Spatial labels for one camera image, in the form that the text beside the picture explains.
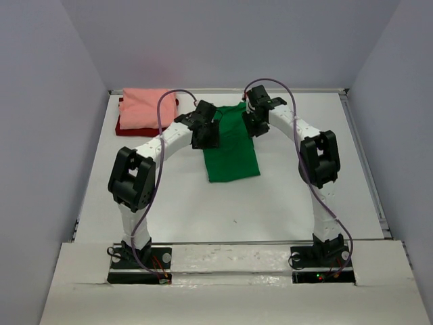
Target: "gray wall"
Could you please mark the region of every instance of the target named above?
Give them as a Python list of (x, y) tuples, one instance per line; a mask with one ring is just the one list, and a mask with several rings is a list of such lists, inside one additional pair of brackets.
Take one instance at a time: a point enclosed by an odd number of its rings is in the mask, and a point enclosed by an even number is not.
[(392, 233), (433, 320), (433, 1), (402, 0), (350, 91)]
[(2, 0), (0, 44), (0, 324), (35, 325), (107, 92), (58, 0)]
[(109, 89), (349, 87), (399, 0), (62, 0)]

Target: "pink towel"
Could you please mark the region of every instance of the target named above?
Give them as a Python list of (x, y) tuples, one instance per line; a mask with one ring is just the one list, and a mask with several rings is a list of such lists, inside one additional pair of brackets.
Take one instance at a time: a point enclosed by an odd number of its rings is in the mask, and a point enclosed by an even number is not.
[[(149, 127), (158, 128), (156, 117), (156, 105), (161, 95), (167, 89), (123, 89), (123, 102), (119, 105), (120, 128), (142, 129)], [(177, 117), (176, 95), (167, 95), (161, 103), (162, 127), (168, 127)]]

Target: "folded cloth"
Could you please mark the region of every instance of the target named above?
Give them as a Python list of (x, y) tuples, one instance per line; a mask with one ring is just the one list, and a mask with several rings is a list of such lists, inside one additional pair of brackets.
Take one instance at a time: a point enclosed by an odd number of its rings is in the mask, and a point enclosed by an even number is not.
[(260, 175), (252, 139), (248, 137), (242, 112), (246, 105), (223, 106), (216, 112), (220, 120), (220, 146), (203, 150), (209, 182), (227, 182)]
[[(120, 103), (120, 129), (158, 128), (156, 106), (167, 89), (123, 89)], [(161, 102), (162, 127), (168, 127), (177, 116), (176, 95), (171, 93)]]
[[(123, 98), (119, 98), (119, 107), (120, 104), (123, 102)], [(179, 101), (176, 100), (176, 106), (179, 106)], [(158, 134), (160, 134), (159, 129), (150, 129), (149, 127), (144, 127), (142, 129), (129, 129), (129, 130), (122, 130), (120, 128), (120, 116), (117, 118), (117, 124), (115, 128), (116, 135), (119, 137), (156, 137)]]

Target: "green cloth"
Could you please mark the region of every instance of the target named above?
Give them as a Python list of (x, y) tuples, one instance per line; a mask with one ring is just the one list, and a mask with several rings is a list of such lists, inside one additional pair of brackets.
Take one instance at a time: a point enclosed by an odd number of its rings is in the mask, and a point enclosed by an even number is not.
[(240, 102), (236, 106), (219, 107), (222, 116), (215, 113), (215, 119), (220, 120), (220, 146), (203, 150), (210, 183), (260, 175), (254, 144), (242, 120), (245, 109), (245, 103)]

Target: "white tabletop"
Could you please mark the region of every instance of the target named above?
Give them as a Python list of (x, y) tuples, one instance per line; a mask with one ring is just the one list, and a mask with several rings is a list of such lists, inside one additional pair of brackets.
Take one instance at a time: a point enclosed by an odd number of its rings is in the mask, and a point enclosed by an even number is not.
[(63, 245), (41, 325), (429, 324), (401, 242), (355, 241), (356, 286), (293, 284), (290, 245), (261, 244), (173, 245), (171, 285), (113, 285), (109, 245)]
[[(273, 94), (288, 101), (284, 93)], [(148, 141), (117, 137), (119, 95), (110, 96), (76, 235), (77, 242), (119, 242), (120, 212), (107, 190), (117, 151)], [(179, 112), (192, 109), (178, 95)], [(335, 212), (354, 238), (383, 238), (355, 144), (337, 93), (296, 93), (298, 114), (338, 140), (341, 171), (336, 182)], [(240, 94), (201, 94), (217, 106), (236, 105)], [(247, 242), (310, 240), (313, 208), (298, 173), (293, 143), (276, 129), (254, 139), (261, 176), (209, 183), (201, 150), (184, 148), (164, 164), (156, 201), (148, 215), (154, 242)]]

